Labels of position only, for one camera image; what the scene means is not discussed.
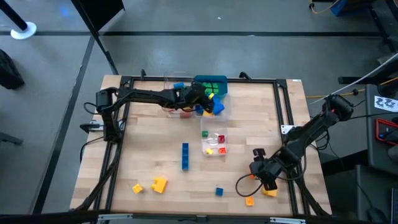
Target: concrete floor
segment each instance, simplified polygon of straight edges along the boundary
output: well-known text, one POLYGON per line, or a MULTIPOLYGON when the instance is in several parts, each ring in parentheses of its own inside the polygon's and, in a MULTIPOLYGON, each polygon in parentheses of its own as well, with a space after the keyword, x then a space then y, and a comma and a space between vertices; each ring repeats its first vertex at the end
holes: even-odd
MULTIPOLYGON (((39 31, 88 30, 69 0, 7 2, 25 20, 35 22, 39 31)), ((126 12, 120 12, 102 31, 377 31, 368 13, 335 17, 327 11, 314 15, 307 0, 130 0, 124 4, 126 12)), ((327 6, 317 3, 316 7, 327 6)), ((397 30, 398 24, 384 2, 377 2, 375 8, 386 29, 397 30)), ((0 24, 9 24, 1 13, 0 24)), ((36 36, 16 41, 0 36, 0 49, 15 60, 25 80, 25 86, 17 91, 0 88, 0 131, 24 140, 17 147, 0 143, 0 213, 31 211, 89 38, 36 36)), ((324 95, 340 88, 337 77, 365 75, 377 66, 378 57, 388 53, 377 38, 107 36, 101 40, 120 74, 138 75, 144 68, 148 75, 185 71, 192 76, 236 77, 245 71, 259 78, 302 79, 307 95, 324 95)), ((82 104, 94 102, 105 74, 112 72, 95 44, 44 212, 69 209, 80 165, 79 150, 87 136, 79 124, 91 119, 82 104)), ((358 103, 364 96, 348 99, 358 103)), ((320 106, 309 106, 310 113, 318 113, 320 106)), ((354 115, 364 113, 361 105, 354 115)), ((345 156, 365 149, 365 130, 363 119, 332 127, 334 151, 345 156)))

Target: blue lego brick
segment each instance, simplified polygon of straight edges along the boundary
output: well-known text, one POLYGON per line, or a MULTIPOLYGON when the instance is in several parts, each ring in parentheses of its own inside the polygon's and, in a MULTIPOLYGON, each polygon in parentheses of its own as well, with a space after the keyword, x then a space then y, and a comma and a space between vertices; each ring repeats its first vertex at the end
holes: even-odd
POLYGON ((224 109, 225 109, 224 105, 222 105, 222 104, 216 104, 216 105, 214 105, 213 113, 214 113, 215 115, 218 115, 218 114, 221 113, 224 109))
POLYGON ((219 187, 217 187, 216 188, 216 195, 217 196, 223 196, 223 192, 224 192, 224 189, 222 189, 222 188, 219 188, 219 187))
POLYGON ((182 170, 189 170, 188 143, 182 143, 182 170))
POLYGON ((181 89, 182 87, 184 87, 184 83, 176 83, 173 86, 175 89, 181 89))

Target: lego brick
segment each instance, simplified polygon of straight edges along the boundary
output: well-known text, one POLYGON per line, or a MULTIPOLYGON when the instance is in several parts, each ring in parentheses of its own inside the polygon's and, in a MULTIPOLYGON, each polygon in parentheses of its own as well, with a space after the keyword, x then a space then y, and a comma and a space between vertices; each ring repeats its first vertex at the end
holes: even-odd
POLYGON ((214 116, 214 113, 208 113, 207 111, 204 111, 202 116, 214 116))
POLYGON ((189 151, 188 143, 182 143, 182 170, 189 170, 189 151))
POLYGON ((211 150, 210 148, 206 149, 206 154, 212 155, 212 153, 213 153, 213 150, 211 150))
POLYGON ((214 113, 215 115, 218 115, 218 114, 220 114, 224 109, 225 109, 225 107, 224 107, 224 105, 222 105, 222 104, 214 105, 213 113, 214 113))
POLYGON ((138 194, 139 192, 142 192, 143 188, 139 184, 136 184, 132 187, 132 190, 134 191, 134 193, 138 194))
POLYGON ((201 132, 201 136, 202 136, 203 138, 207 138, 207 137, 209 136, 209 131, 202 131, 202 132, 201 132))
POLYGON ((217 187, 216 188, 216 195, 217 196, 223 196, 223 192, 224 192, 224 189, 222 189, 222 188, 219 188, 219 187, 217 187))
POLYGON ((276 197, 278 195, 278 190, 266 190, 265 188, 262 188, 261 192, 262 194, 271 197, 276 197))
POLYGON ((209 100, 211 100, 214 97, 214 93, 210 93, 210 95, 208 96, 209 100))
POLYGON ((176 83, 176 84, 174 84, 173 85, 173 87, 175 88, 175 89, 181 89, 182 87, 184 87, 184 83, 176 83))
POLYGON ((219 149, 218 149, 218 152, 219 152, 220 154, 226 154, 226 148, 224 148, 224 147, 219 148, 219 149))
POLYGON ((246 205, 247 205, 247 206, 253 206, 253 205, 254 205, 254 198, 253 198, 253 196, 246 197, 246 198, 244 198, 244 199, 245 199, 245 201, 246 201, 246 205))
POLYGON ((162 194, 164 189, 166 188, 167 185, 167 179, 163 177, 156 177, 155 178, 155 183, 152 184, 152 189, 156 191, 157 193, 162 194))
POLYGON ((219 135, 218 136, 218 143, 224 143, 225 142, 225 136, 224 135, 219 135))

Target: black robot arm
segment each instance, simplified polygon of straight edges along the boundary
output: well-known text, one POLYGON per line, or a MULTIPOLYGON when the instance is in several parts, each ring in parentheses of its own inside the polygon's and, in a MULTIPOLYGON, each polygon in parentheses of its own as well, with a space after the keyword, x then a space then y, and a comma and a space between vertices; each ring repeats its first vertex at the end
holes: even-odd
POLYGON ((254 162, 250 163, 250 171, 258 179, 266 190, 277 189, 275 179, 281 172, 290 174, 296 181, 298 187, 303 190, 309 204, 317 215, 327 214, 319 204, 316 203, 305 184, 299 178, 295 167, 305 156, 305 150, 314 140, 316 140, 329 127, 339 121, 350 119, 353 109, 352 104, 340 95, 333 95, 326 98, 322 106, 322 112, 307 124, 301 127, 292 128, 286 135, 282 147, 270 158, 264 158, 266 155, 264 149, 254 149, 254 162))
POLYGON ((191 86, 162 91, 107 88, 96 93, 96 110, 104 121, 104 141, 119 142, 121 140, 119 124, 113 114, 127 102, 154 103, 175 110, 201 105, 209 113, 214 108, 213 100, 205 94, 205 87, 196 82, 193 82, 191 86), (114 94, 119 99, 113 103, 114 94))

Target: wooden tabletop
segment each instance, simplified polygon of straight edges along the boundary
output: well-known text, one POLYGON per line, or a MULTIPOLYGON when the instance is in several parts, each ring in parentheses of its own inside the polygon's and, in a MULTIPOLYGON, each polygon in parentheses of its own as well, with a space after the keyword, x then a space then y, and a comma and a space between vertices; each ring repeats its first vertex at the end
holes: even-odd
MULTIPOLYGON (((119 86, 120 76, 104 77, 102 88, 119 86)), ((309 119, 307 102, 300 80, 287 80, 295 125, 309 119)), ((162 90, 163 82, 134 82, 134 88, 162 90)), ((278 195, 268 197, 258 191, 254 206, 235 192, 239 177, 249 173, 252 150, 262 147, 267 155, 281 145, 273 87, 270 84, 229 83, 231 116, 228 121, 228 153, 224 157, 205 157, 201 151, 200 120, 198 118, 168 118, 159 105, 131 103, 124 135, 123 149, 114 190, 112 212, 172 213, 196 215, 284 215, 292 214, 287 183, 277 180, 278 195), (182 143, 189 143, 189 171, 181 169, 182 143), (165 192, 151 189, 155 177, 169 180, 165 192), (132 187, 140 184, 144 193, 135 194, 132 187), (216 187, 224 195, 215 195, 216 187)), ((284 121, 287 115, 280 90, 284 121)), ((90 133, 88 141, 103 133, 90 133)), ((100 176, 106 142, 86 146, 80 166, 71 208, 79 206, 93 190, 100 176)), ((309 191, 324 210, 331 213, 318 152, 307 149, 305 182, 309 191)), ((258 180, 244 179, 239 184, 248 194, 259 185, 258 180)), ((104 207, 108 185, 101 199, 104 207)), ((303 213, 296 186, 298 210, 303 213)))

